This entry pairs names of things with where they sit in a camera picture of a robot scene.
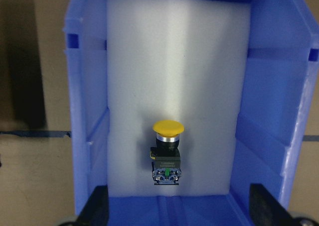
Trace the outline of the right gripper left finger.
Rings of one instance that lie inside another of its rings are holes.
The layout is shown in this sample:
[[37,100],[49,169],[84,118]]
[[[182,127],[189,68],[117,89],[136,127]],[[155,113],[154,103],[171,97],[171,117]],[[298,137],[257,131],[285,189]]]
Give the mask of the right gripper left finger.
[[97,186],[77,217],[75,226],[106,226],[108,220],[108,186]]

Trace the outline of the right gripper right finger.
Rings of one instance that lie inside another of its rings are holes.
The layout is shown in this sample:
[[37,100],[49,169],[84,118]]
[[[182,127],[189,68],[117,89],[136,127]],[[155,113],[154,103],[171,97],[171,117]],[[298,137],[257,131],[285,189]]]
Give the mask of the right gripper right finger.
[[292,226],[293,218],[262,184],[251,184],[249,215],[255,226]]

